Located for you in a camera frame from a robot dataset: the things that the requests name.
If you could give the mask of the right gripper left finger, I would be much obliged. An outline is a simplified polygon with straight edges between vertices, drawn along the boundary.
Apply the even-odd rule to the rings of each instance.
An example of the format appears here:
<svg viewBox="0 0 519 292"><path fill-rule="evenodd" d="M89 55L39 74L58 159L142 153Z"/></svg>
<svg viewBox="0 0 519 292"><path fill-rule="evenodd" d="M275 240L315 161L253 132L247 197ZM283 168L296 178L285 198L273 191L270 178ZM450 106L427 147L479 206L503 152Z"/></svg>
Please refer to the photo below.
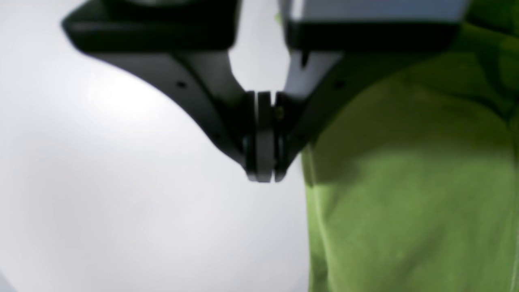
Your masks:
<svg viewBox="0 0 519 292"><path fill-rule="evenodd" d="M258 163L256 98L232 73L239 0L88 0L62 21L74 48L152 85L180 106L250 181Z"/></svg>

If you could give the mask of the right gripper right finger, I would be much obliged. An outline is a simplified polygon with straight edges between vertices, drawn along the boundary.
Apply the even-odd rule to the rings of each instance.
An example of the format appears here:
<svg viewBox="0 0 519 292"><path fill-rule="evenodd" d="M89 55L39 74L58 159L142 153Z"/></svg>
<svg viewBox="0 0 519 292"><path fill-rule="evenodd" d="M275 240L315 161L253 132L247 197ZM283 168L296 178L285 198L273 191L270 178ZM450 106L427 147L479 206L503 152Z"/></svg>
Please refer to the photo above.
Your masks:
<svg viewBox="0 0 519 292"><path fill-rule="evenodd" d="M469 6L469 0L280 0L290 66L276 94L275 181L361 91L447 50Z"/></svg>

